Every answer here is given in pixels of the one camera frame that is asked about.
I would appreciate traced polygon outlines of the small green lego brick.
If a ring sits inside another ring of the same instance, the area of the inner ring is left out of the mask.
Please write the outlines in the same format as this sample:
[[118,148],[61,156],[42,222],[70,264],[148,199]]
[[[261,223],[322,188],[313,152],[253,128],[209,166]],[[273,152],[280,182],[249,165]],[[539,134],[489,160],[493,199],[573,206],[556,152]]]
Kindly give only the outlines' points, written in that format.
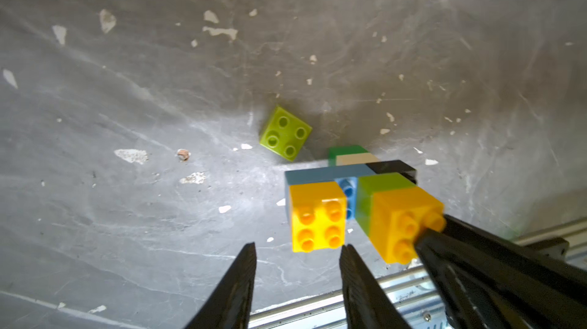
[[363,232],[367,236],[370,235],[371,215],[375,205],[375,193],[413,188],[416,186],[416,183],[397,172],[359,177],[356,194],[355,219]]

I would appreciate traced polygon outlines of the large blue lego brick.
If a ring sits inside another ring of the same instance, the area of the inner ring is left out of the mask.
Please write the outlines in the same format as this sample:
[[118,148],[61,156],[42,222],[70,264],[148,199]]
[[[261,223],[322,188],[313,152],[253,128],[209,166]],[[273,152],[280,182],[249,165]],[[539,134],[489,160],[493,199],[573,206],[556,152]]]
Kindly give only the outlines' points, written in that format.
[[351,220],[356,213],[356,200],[358,194],[358,178],[372,176],[375,173],[365,164],[329,166],[321,168],[309,168],[291,170],[284,173],[285,177],[285,211],[287,221],[291,222],[290,192],[292,185],[305,185],[321,182],[336,182],[347,198],[346,220]]

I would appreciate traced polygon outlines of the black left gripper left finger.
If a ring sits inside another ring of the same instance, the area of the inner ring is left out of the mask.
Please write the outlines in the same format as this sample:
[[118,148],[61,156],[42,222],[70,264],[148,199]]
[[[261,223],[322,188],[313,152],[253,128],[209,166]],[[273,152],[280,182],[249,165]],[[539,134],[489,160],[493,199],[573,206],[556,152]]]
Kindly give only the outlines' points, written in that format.
[[203,307],[185,328],[248,328],[257,255],[246,243]]

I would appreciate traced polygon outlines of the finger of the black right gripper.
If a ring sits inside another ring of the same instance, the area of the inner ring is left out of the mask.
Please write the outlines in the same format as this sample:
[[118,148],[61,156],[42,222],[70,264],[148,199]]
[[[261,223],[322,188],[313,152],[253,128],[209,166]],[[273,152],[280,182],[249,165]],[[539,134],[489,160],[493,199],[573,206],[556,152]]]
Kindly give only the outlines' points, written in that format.
[[446,216],[446,221],[444,235],[557,291],[586,287],[586,272],[565,262],[569,249],[579,246],[571,237],[586,233],[585,218],[518,237],[515,241],[505,240],[452,216]]
[[584,328],[585,289],[557,291],[436,231],[415,249],[455,328]]

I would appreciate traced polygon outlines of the black lego brick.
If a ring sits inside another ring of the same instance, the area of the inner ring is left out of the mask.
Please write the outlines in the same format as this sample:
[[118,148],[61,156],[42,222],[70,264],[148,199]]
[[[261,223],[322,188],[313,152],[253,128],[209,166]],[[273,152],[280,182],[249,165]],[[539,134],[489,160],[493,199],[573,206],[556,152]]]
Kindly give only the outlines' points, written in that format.
[[375,174],[399,173],[414,185],[417,184],[417,170],[401,160],[370,162],[366,165]]

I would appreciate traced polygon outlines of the dark green lego brick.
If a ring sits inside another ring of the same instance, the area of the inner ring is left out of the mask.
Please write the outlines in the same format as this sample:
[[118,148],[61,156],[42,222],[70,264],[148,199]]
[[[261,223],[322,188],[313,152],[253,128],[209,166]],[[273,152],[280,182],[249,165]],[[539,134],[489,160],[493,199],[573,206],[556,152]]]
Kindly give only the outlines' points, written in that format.
[[336,166],[336,159],[338,156],[347,156],[362,153],[368,153],[368,151],[358,145],[330,147],[328,150],[328,166]]

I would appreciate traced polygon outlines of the yellow lego brick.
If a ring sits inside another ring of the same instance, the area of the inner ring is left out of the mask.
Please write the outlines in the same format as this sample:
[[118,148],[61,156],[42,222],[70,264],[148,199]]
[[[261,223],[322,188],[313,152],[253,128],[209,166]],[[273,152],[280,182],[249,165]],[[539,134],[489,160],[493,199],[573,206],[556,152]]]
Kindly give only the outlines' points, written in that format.
[[292,251],[311,253],[345,243],[347,198],[337,182],[289,187]]

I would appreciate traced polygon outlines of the lime green lego brick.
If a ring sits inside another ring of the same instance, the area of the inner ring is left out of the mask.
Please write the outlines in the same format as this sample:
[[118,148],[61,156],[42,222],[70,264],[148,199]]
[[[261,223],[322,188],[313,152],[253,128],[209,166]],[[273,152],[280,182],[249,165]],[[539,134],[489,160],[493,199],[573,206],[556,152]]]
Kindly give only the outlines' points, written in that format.
[[266,149],[293,162],[313,128],[283,107],[275,107],[259,143]]

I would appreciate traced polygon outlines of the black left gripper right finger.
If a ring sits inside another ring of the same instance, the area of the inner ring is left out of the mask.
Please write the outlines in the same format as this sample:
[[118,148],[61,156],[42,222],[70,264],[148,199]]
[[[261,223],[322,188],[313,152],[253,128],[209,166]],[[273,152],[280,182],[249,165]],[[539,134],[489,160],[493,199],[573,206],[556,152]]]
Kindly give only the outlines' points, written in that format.
[[347,328],[411,328],[353,245],[342,246],[339,268]]

